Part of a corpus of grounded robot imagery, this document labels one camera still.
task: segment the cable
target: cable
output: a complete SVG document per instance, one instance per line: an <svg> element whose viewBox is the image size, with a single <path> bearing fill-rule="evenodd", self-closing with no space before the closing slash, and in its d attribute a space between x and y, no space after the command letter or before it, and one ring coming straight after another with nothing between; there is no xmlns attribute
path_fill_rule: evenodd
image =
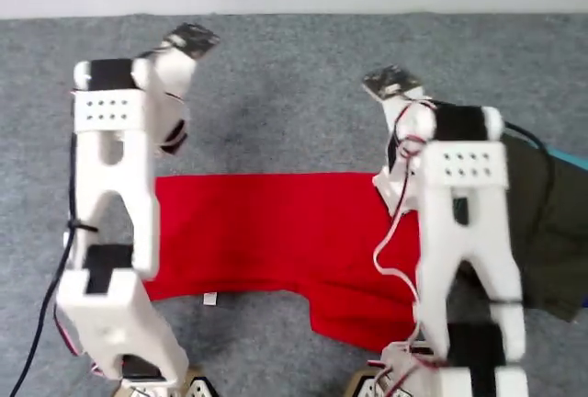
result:
<svg viewBox="0 0 588 397"><path fill-rule="evenodd" d="M138 392L140 395L143 395L144 397L151 397L151 395L149 395L147 392L141 391L139 388L131 388L133 391Z"/></svg>
<svg viewBox="0 0 588 397"><path fill-rule="evenodd" d="M89 225L82 224L79 220L77 220L77 208L75 203L75 153L77 150L77 137L75 133L72 133L72 137L70 140L70 177L69 177L69 187L68 187L68 198L69 198L69 210L70 210L70 220L67 222L67 227L69 230L69 234L67 236L67 242L65 244L65 248L63 249L62 257L59 261L57 268L53 274L49 287L47 287L47 291L45 292L45 296L43 297L43 301L40 305L39 310L39 320L37 322L37 329L35 330L35 334L33 336L33 341L30 345L30 349L28 351L27 360L25 361L25 366L23 367L22 371L20 372L20 376L18 377L17 383L15 384L14 388L10 392L10 397L16 397L20 387L22 386L25 378L28 375L28 371L30 370L30 366L33 362L35 354L37 353L37 348L39 346L40 336L43 332L43 325L45 323L45 315L47 314L47 309L51 302L51 298L53 297L53 293L57 288L60 279L62 278L63 271L65 270L65 266L67 264L67 259L69 257L70 251L72 250L72 246L74 245L74 237L76 229L84 229L89 232L97 232L96 227L92 227Z"/></svg>
<svg viewBox="0 0 588 397"><path fill-rule="evenodd" d="M398 381L396 381L396 383L394 383L394 385L392 385L392 387L386 391L384 397L391 397L392 395L394 395L394 392L396 392L404 384L404 382L407 381L408 378L411 377L419 368L419 365L414 365L412 368L406 371L402 375L402 377L400 377Z"/></svg>
<svg viewBox="0 0 588 397"><path fill-rule="evenodd" d="M543 216L545 215L545 210L548 206L549 199L551 198L551 194L553 193L553 188L555 187L555 161L553 159L553 156L551 156L551 154L549 153L548 148L546 147L545 143L543 141L541 141L534 133L532 133L532 132L526 130L525 128L522 128L514 123L511 123L509 121L506 121L504 126L506 127L506 129L512 130L512 131L514 131L524 137L527 137L532 143L534 143L535 146L541 152L541 155L543 156L543 158L545 160L546 168L547 168L547 175L546 175L545 188L543 190L543 195L541 196L539 207L537 208L537 211L535 213L535 217L533 218L533 221L531 222L531 226L529 227L528 235L526 237L526 243L527 243L526 253L527 253L528 245L531 243L533 236L535 235L535 233L537 233L537 231L539 229L539 225L541 224L541 221L543 220Z"/></svg>
<svg viewBox="0 0 588 397"><path fill-rule="evenodd" d="M409 290L411 291L413 298L414 298L414 304L416 305L416 308L418 310L418 306L419 306L419 295L418 292L416 290L416 287L414 286L413 282L411 281L411 279L406 275L406 273L402 272L401 270L399 270L398 268L394 268L394 267L382 267L379 264L378 258L379 258L379 254L382 252L382 250L388 245L388 243L390 242L390 239L392 239L392 236L396 233L396 229L398 228L398 224L400 223L400 220L402 218L401 215L401 207L402 207L402 203L404 202L404 198L406 197L406 189L408 187L408 179L409 176L411 174L411 159L414 158L416 155L418 155L421 151L422 151L422 147L420 149L417 150L409 150L406 146L404 146L404 144L406 142L416 142L418 144L420 144L421 146L424 146L426 144L426 141L416 135L407 135L406 137L404 137L403 139L399 140L397 137L397 127L398 127L398 123L401 121L401 118L404 116L404 114L408 111L408 109L413 105L413 104L422 104L427 106L428 108L432 108L431 104L427 101L426 103L424 103L421 100L414 100L412 103L406 105L401 112L399 113L398 117L396 118L396 120L394 121L394 129L392 132L392 139L394 139L394 141L397 142L397 148L400 151L400 156L401 158L404 158L406 160L406 171L404 173L404 181L402 182L402 190L401 190L401 194L400 197L398 199L398 202L396 204L396 207L394 208L394 212L392 213L392 221L391 221L391 226L390 229L388 230L388 233L386 234L386 236L384 237L384 239L376 246L376 248L374 249L374 253L372 255L372 259L374 262L374 267L377 269L377 271L384 276L394 276L396 278L399 278L401 281L403 281L407 287L409 288ZM416 315L414 316L414 329L413 332L411 333L411 335L409 335L409 337L406 339L406 341L404 342L407 346L410 346L414 340L416 340L416 338L418 337L419 333L421 331L421 324L418 320L418 318L416 317Z"/></svg>

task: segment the red wire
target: red wire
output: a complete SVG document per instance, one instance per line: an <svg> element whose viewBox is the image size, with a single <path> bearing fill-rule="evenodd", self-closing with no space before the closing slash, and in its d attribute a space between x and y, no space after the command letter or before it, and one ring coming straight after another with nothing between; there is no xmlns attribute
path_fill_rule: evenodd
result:
<svg viewBox="0 0 588 397"><path fill-rule="evenodd" d="M400 387L401 387L401 386L404 384L404 382L405 382L405 381L406 381L406 380L407 380L409 377L411 377L411 376L413 375L413 373L414 373L414 372L415 372L417 369L419 369L419 366L418 366L418 365L414 365L412 368L410 368L408 371L406 371L406 372L404 373L404 375L403 375L402 377L400 377L400 378L398 379L398 381L397 381L396 383L394 383L394 385L393 385L393 386L392 386L392 387L391 387L389 390L387 390L387 391L386 391L386 393L384 394L384 397L391 397L391 396L392 396L392 394L393 394L394 392L396 392L396 391L397 391L397 390L398 390L398 389L399 389L399 388L400 388Z"/></svg>

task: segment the red cloth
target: red cloth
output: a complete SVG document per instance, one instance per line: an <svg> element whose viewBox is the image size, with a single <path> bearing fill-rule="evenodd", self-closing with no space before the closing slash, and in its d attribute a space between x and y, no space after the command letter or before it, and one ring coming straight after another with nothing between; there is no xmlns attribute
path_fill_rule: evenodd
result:
<svg viewBox="0 0 588 397"><path fill-rule="evenodd" d="M372 264L390 217L370 174L169 176L161 263L149 296L289 290L310 303L319 334L380 350L413 330L412 296ZM418 223L408 214L380 263L411 278Z"/></svg>

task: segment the white wire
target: white wire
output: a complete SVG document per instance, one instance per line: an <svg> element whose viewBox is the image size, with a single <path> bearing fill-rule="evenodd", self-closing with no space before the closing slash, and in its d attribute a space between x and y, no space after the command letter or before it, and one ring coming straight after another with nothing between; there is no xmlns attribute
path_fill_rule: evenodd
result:
<svg viewBox="0 0 588 397"><path fill-rule="evenodd" d="M374 253L373 253L374 267L376 267L377 271L381 275L395 276L396 278L399 278L400 280L402 280L407 285L407 287L410 289L411 293L413 294L414 303L416 304L416 309L418 310L419 304L420 304L419 294L416 291L416 287L414 286L411 279L408 276L406 276L406 274L404 272L402 272L401 270L399 270L398 268L382 267L378 262L379 254L386 247L386 245L388 245L388 243L390 242L390 239L392 239L392 236L394 236L394 233L396 232L396 229L398 228L398 224L401 221L401 217L402 217L401 213L398 212L398 214L396 215L396 218L394 218L394 221L392 222L390 229L388 230L388 233L386 234L386 236L384 237L382 242L379 243L378 246L375 248ZM421 325L420 325L419 319L416 316L416 313L413 312L413 315L414 315L414 330L411 333L411 335L408 337L408 339L406 339L406 341L405 341L405 343L407 345L410 345L412 342L414 342L414 340L416 340L416 337L418 337L418 335L421 331Z"/></svg>

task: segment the gray carpet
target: gray carpet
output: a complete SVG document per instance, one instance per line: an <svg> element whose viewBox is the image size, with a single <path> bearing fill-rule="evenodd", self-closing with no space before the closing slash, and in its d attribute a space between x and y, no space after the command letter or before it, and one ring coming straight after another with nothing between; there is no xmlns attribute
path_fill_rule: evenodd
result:
<svg viewBox="0 0 588 397"><path fill-rule="evenodd" d="M0 22L0 388L20 371L62 251L72 69L151 48L182 17ZM189 94L192 135L168 174L357 170L383 163L383 114L362 75L397 62L440 98L498 107L550 145L588 156L588 16L198 17L222 37ZM130 238L112 207L107 234ZM467 313L465 291L452 298ZM294 294L158 303L223 396L341 395L372 353L314 334ZM588 389L588 313L526 317L531 395ZM46 325L22 396L106 396Z"/></svg>

